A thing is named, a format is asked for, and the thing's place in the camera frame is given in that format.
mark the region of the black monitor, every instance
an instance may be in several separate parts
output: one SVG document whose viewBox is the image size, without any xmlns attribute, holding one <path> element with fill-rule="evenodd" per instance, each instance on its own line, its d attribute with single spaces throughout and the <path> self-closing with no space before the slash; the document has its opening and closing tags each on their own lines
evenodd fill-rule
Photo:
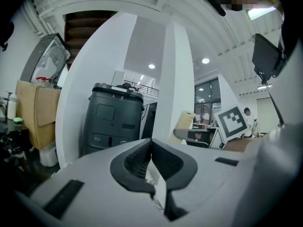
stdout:
<svg viewBox="0 0 303 227">
<path fill-rule="evenodd" d="M 255 34 L 252 62 L 255 65 L 254 71 L 261 77 L 263 85 L 272 76 L 278 76 L 285 65 L 285 61 L 282 59 L 282 51 L 260 34 Z"/>
</svg>

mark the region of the glass door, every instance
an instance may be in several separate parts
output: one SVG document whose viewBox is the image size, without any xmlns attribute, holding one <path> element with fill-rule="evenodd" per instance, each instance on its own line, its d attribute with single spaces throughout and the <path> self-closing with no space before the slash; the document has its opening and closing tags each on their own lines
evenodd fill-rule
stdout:
<svg viewBox="0 0 303 227">
<path fill-rule="evenodd" d="M 211 119 L 211 103 L 195 104 L 196 123 L 205 125 L 210 124 Z"/>
<path fill-rule="evenodd" d="M 214 122 L 214 114 L 221 111 L 221 102 L 212 103 L 212 119 L 211 122 Z"/>
</svg>

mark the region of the white pillar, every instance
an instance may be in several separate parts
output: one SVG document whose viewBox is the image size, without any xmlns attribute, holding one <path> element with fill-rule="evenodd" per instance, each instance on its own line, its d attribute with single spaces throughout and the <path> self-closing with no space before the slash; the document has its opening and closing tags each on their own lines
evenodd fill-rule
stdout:
<svg viewBox="0 0 303 227">
<path fill-rule="evenodd" d="M 111 84 L 123 70 L 137 16 L 118 13 L 105 22 L 80 50 L 64 82 L 56 117 L 60 167 L 79 158 L 83 124 L 95 83 Z"/>
<path fill-rule="evenodd" d="M 153 138 L 168 139 L 182 111 L 194 111 L 193 60 L 186 29 L 170 22 L 166 27 Z"/>
<path fill-rule="evenodd" d="M 220 94 L 221 94 L 221 108 L 224 110 L 226 108 L 239 105 L 239 101 L 233 92 L 232 88 L 225 80 L 222 74 L 218 75 L 219 85 L 220 85 Z"/>
</svg>

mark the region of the person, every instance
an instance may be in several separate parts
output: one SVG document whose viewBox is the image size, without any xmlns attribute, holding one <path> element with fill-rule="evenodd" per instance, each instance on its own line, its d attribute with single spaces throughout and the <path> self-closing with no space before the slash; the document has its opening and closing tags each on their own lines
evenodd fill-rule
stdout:
<svg viewBox="0 0 303 227">
<path fill-rule="evenodd" d="M 245 132 L 244 138 L 252 138 L 252 128 L 254 127 L 254 117 L 250 112 L 249 108 L 244 109 L 246 120 L 248 122 L 249 129 Z"/>
</svg>

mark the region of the wooden stair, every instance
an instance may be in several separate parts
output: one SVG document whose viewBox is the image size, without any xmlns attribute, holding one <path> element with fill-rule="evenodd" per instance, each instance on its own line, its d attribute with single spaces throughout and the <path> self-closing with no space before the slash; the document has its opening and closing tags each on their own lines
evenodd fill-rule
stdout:
<svg viewBox="0 0 303 227">
<path fill-rule="evenodd" d="M 113 11 L 83 11 L 66 15 L 64 40 L 71 52 L 68 69 L 92 34 L 114 14 Z"/>
</svg>

